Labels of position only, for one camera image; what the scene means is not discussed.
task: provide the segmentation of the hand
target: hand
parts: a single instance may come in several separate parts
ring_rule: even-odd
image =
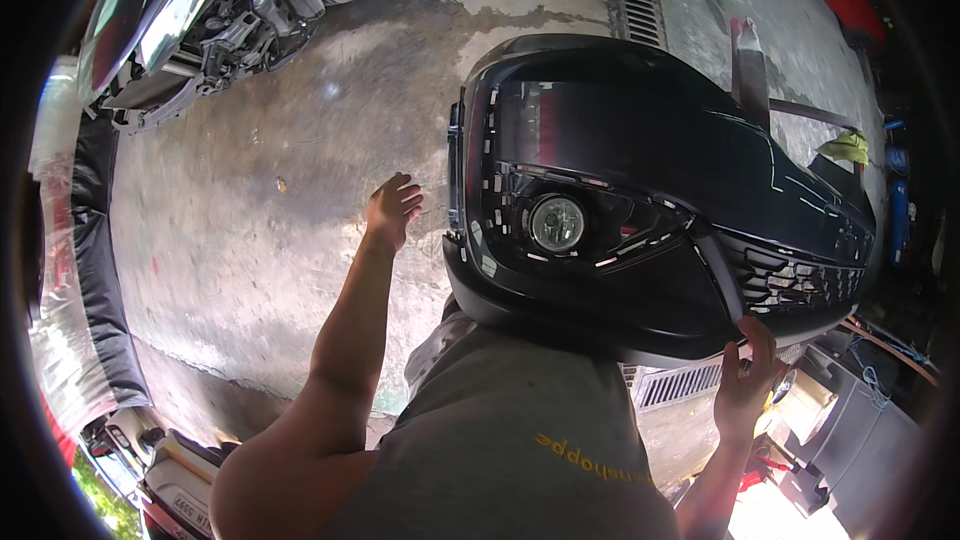
[[[407,240],[407,224],[424,209],[420,186],[410,183],[411,177],[398,172],[376,189],[366,203],[366,236],[379,246],[397,254]]]
[[[750,443],[774,384],[777,341],[767,326],[753,317],[740,319],[737,327],[753,349],[753,363],[750,372],[741,378],[737,344],[726,343],[720,389],[713,401],[713,421],[721,442]]]

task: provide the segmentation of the concrete floor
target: concrete floor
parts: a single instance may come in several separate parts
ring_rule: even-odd
[[[754,18],[771,96],[857,121],[870,141],[871,197],[879,195],[882,128],[869,76],[822,0],[661,1],[669,51],[727,89],[724,21]],[[462,79],[517,35],[611,35],[608,2],[356,0],[330,8],[304,53],[278,73],[121,138],[114,253],[129,327],[150,355],[143,365],[164,416],[195,435],[240,439],[276,417],[304,383],[362,237],[366,197],[403,171],[426,199],[397,257],[374,404],[398,414],[407,356],[450,292],[440,250],[445,130]],[[802,165],[835,133],[774,116],[775,138]],[[703,400],[641,421],[658,482],[681,479],[713,450],[713,399]],[[688,434],[686,447],[669,440],[665,430],[690,425],[703,434]]]

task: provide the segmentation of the black front bumper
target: black front bumper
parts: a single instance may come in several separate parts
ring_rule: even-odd
[[[779,345],[855,308],[869,218],[789,161],[725,92],[632,42],[524,37],[474,67],[450,126],[454,294],[475,320],[647,366],[719,353],[754,315]],[[561,193],[587,240],[551,254],[531,204]]]

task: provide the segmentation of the headlight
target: headlight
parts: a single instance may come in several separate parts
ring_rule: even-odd
[[[530,233],[538,245],[550,252],[566,252],[584,234],[584,212],[570,198],[544,198],[530,214]]]
[[[147,75],[160,70],[177,50],[207,0],[167,0],[140,39],[140,55]]]

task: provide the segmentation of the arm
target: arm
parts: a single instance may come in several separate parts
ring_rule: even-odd
[[[396,174],[366,205],[366,234],[317,335],[306,384],[267,429],[234,450],[213,484],[215,533],[314,537],[363,482],[367,420],[383,364],[394,257],[420,213],[419,186]]]
[[[726,343],[720,389],[713,402],[720,444],[677,505],[679,530],[685,540],[720,540],[727,533],[753,446],[754,427],[773,385],[777,350],[773,334],[752,317],[741,319],[739,328],[753,349],[753,364],[750,373],[740,377],[737,344]]]

